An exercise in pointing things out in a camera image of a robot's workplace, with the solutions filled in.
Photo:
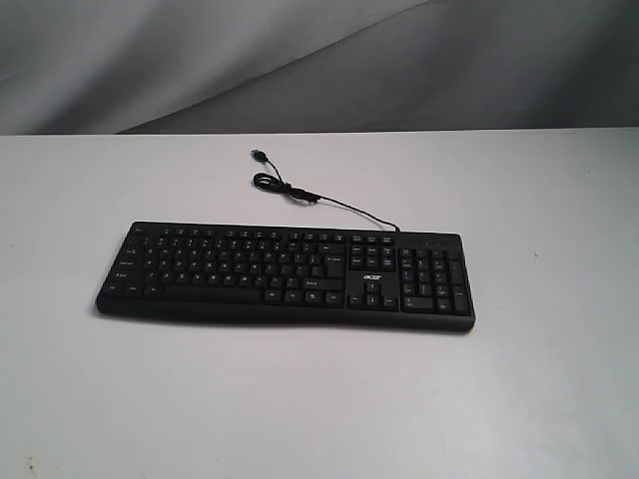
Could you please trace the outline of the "black acer keyboard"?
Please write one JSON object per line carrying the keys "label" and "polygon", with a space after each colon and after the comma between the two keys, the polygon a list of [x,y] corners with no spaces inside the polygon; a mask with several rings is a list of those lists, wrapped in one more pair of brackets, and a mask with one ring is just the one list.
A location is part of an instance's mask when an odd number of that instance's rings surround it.
{"label": "black acer keyboard", "polygon": [[136,222],[96,298],[108,315],[467,332],[455,234]]}

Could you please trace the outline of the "grey backdrop cloth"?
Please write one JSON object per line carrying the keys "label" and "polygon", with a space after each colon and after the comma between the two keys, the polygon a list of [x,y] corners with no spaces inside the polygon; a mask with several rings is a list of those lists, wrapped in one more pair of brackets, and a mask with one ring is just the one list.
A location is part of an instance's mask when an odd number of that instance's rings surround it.
{"label": "grey backdrop cloth", "polygon": [[634,1],[5,1],[1,131],[623,127]]}

